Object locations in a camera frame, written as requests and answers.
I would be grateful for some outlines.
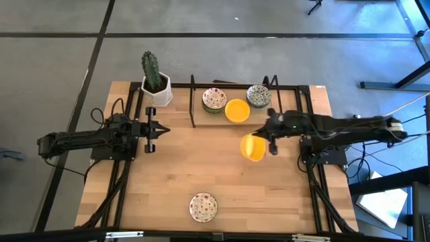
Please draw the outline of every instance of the wooden tabletop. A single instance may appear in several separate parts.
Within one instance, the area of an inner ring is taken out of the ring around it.
[[[109,116],[117,98],[127,99],[129,86],[130,82],[112,83],[105,116]],[[245,90],[225,91],[227,96],[245,93]],[[316,232],[308,178],[296,166],[300,150],[298,137],[279,139],[277,156],[267,153],[260,162],[252,162],[242,157],[239,143],[255,127],[211,126],[215,124],[214,118],[208,118],[201,102],[195,102],[197,127],[192,128],[188,114],[189,89],[174,88],[172,92],[172,102],[166,108],[157,108],[155,116],[155,120],[169,127],[171,132],[155,140],[157,151],[151,154],[144,153],[146,141],[139,139],[137,156],[131,164],[128,178],[122,229]],[[325,87],[310,86],[310,93],[314,112],[331,115]],[[293,91],[280,91],[280,97],[284,111],[297,109]],[[146,106],[148,99],[144,96],[142,108]],[[279,111],[276,91],[272,91],[271,106]],[[263,115],[256,114],[250,124],[262,126],[265,119]],[[140,121],[146,121],[144,111],[140,113]],[[76,225],[86,222],[105,198],[112,164],[113,161],[102,161],[89,173]],[[332,165],[325,165],[325,173],[331,202],[349,226],[357,230],[345,174]],[[197,223],[189,214],[189,202],[199,192],[209,192],[218,201],[218,214],[208,223]],[[322,227],[327,230],[321,202],[320,213]],[[110,216],[109,225],[112,224],[113,216]]]

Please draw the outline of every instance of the potted cactus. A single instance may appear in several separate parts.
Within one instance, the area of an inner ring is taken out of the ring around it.
[[[170,77],[159,72],[155,55],[146,51],[142,56],[142,68],[145,73],[142,90],[149,96],[154,107],[165,107],[173,98]]]

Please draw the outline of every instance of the green floral bowl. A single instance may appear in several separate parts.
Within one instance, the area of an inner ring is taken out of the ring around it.
[[[263,85],[254,85],[248,88],[247,102],[254,108],[264,108],[271,101],[271,93],[267,87]]]

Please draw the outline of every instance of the ceramic bowl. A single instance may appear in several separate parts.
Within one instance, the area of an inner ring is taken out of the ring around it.
[[[241,140],[241,153],[244,157],[252,161],[260,161],[266,152],[264,138],[253,136],[252,134],[245,135]]]
[[[254,85],[248,88],[247,102],[254,108],[264,108],[270,103],[271,93],[263,85]]]
[[[235,124],[244,122],[250,112],[249,105],[241,99],[232,99],[226,105],[226,116],[230,122]]]
[[[200,192],[193,196],[189,202],[189,213],[199,223],[211,221],[218,211],[215,197],[207,192]]]
[[[209,88],[203,92],[203,109],[211,114],[216,114],[224,110],[227,104],[227,95],[219,88]]]

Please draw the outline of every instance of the floral plate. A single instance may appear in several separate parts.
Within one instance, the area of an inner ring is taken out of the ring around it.
[[[202,105],[203,109],[209,113],[219,113],[223,111],[227,104],[227,95],[219,88],[209,88],[203,92]]]
[[[213,195],[201,192],[194,195],[189,202],[189,213],[191,217],[199,223],[211,221],[218,211],[218,204]]]

